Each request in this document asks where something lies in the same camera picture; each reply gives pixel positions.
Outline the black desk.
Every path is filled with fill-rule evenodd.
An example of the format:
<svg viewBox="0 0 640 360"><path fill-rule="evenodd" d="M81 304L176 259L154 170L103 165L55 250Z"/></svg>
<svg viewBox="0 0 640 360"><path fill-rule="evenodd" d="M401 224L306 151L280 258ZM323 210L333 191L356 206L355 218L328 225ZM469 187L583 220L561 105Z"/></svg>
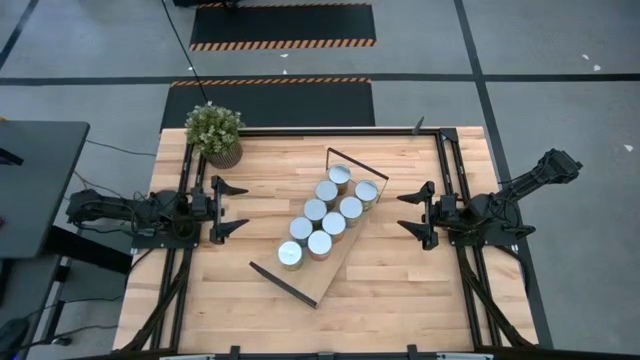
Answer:
<svg viewBox="0 0 640 360"><path fill-rule="evenodd" d="M22 159L0 165L0 259L41 252L89 129L86 122L0 122L0 149Z"/></svg>

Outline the yellow orange labelled tin can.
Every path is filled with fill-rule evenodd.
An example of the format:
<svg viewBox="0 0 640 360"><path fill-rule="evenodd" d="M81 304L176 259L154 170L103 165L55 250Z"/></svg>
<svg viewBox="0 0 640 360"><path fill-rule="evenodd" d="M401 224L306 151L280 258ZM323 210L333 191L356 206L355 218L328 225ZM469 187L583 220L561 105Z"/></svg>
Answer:
<svg viewBox="0 0 640 360"><path fill-rule="evenodd" d="M322 219L322 230L331 236L332 242L342 240L346 231L346 220L339 212L328 212Z"/></svg>

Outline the green oranges tin can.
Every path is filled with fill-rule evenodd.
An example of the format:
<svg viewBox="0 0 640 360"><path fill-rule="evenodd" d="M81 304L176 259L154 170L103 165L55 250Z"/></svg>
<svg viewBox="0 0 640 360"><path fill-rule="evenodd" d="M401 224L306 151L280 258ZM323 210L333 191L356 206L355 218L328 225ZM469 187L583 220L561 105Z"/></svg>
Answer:
<svg viewBox="0 0 640 360"><path fill-rule="evenodd" d="M282 242L277 250L279 263L288 271L296 271L303 265L303 249L295 241Z"/></svg>
<svg viewBox="0 0 640 360"><path fill-rule="evenodd" d="M327 207L324 201L314 198L305 202L303 213L311 222L313 229L318 230L322 228L322 220L327 214Z"/></svg>

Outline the black mat with hazard stripes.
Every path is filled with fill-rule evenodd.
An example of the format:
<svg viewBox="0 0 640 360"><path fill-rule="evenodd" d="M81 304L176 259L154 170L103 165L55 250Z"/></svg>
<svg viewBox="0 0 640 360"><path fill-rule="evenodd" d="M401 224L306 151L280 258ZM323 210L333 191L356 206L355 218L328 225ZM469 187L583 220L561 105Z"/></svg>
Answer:
<svg viewBox="0 0 640 360"><path fill-rule="evenodd" d="M241 114L248 127L369 127L375 124L366 77L263 77L179 80L169 87L161 127L182 128L207 100Z"/></svg>
<svg viewBox="0 0 640 360"><path fill-rule="evenodd" d="M209 3L196 10L191 51L372 47L373 8L366 3Z"/></svg>

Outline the black mouse with blue light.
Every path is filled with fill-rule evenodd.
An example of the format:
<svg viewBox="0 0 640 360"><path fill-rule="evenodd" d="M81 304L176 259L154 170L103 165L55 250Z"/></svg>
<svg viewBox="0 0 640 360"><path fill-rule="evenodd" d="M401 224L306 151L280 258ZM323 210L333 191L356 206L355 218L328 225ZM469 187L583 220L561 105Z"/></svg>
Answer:
<svg viewBox="0 0 640 360"><path fill-rule="evenodd" d="M0 326L0 354L15 351L24 341L29 326L25 318L12 319Z"/></svg>

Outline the silver lidded tin can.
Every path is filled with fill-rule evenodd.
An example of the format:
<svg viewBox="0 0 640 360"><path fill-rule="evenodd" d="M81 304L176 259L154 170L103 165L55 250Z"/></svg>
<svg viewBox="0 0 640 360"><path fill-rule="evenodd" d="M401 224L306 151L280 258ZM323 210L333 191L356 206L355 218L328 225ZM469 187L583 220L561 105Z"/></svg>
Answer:
<svg viewBox="0 0 640 360"><path fill-rule="evenodd" d="M346 227L353 228L363 214L363 204L355 196L346 196L340 201L339 211L345 219Z"/></svg>
<svg viewBox="0 0 640 360"><path fill-rule="evenodd" d="M355 186L354 193L361 201L364 212L369 211L378 200L377 185L369 180L358 182Z"/></svg>

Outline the red labelled tin can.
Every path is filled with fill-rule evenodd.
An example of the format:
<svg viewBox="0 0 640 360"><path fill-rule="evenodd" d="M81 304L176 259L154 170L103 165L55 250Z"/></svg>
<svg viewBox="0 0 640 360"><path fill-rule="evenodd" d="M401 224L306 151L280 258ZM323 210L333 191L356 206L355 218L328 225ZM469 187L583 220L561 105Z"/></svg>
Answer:
<svg viewBox="0 0 640 360"><path fill-rule="evenodd" d="M330 256L332 245L331 236L322 230L312 232L307 240L309 255L316 261L326 260Z"/></svg>

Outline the blue cherries tin can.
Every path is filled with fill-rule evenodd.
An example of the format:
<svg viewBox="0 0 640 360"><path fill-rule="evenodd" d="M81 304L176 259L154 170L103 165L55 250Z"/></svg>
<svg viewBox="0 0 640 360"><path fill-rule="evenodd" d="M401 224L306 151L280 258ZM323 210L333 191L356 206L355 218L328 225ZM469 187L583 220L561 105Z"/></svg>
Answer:
<svg viewBox="0 0 640 360"><path fill-rule="evenodd" d="M302 216L295 217L289 224L289 235L301 247L306 247L308 238L314 231L312 222Z"/></svg>

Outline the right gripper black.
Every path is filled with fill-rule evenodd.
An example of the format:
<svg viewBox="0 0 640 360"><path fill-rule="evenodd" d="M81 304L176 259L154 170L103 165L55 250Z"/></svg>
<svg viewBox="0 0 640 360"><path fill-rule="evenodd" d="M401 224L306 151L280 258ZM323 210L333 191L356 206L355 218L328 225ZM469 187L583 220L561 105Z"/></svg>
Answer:
<svg viewBox="0 0 640 360"><path fill-rule="evenodd" d="M445 195L438 201L433 201L435 194L435 183L425 182L420 190L415 193L398 195L397 199L410 204L425 202L425 213L422 215L424 223L413 223L398 220L397 223L411 233L420 243L425 251L430 251L438 246L438 233L433 226L451 227L459 222L459 212L456 207L456 196Z"/></svg>

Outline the green plant in striped pot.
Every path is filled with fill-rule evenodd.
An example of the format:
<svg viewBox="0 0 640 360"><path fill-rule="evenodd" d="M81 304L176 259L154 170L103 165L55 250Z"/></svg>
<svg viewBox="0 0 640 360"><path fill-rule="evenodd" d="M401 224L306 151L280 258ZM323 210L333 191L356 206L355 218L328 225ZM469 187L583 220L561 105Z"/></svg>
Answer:
<svg viewBox="0 0 640 360"><path fill-rule="evenodd" d="M244 127L240 112L209 101L187 113L185 127L187 143L213 167L229 169L240 162L240 129Z"/></svg>

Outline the pineapple tin can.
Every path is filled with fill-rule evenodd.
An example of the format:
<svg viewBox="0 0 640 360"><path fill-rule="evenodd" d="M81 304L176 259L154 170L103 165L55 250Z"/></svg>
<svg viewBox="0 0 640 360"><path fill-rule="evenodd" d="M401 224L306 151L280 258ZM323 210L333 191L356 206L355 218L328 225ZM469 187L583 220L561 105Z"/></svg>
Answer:
<svg viewBox="0 0 640 360"><path fill-rule="evenodd" d="M351 180L351 170L347 165L336 164L329 168L328 178L336 185L338 194L344 195L348 191Z"/></svg>

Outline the tomatoes tin can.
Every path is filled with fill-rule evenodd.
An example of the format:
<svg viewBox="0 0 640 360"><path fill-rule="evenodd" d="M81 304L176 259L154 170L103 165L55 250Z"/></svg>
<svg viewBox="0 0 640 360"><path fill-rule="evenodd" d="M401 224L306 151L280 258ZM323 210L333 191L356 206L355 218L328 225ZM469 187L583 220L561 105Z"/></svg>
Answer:
<svg viewBox="0 0 640 360"><path fill-rule="evenodd" d="M337 203L338 187L330 180L323 180L316 186L315 196L326 205L328 211L331 211Z"/></svg>

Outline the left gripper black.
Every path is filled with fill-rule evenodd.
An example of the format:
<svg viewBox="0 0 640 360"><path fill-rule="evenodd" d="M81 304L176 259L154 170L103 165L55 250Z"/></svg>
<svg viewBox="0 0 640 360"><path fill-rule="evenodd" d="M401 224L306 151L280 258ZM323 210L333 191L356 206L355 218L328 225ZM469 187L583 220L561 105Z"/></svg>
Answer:
<svg viewBox="0 0 640 360"><path fill-rule="evenodd" d="M191 192L190 218L194 224L212 222L209 231L209 241L216 245L224 245L226 239L238 228L249 222L248 219L240 219L231 222L221 222L223 209L221 207L221 195L234 196L248 193L248 189L233 187L218 176L211 177L211 188L214 190L212 197L203 192Z"/></svg>

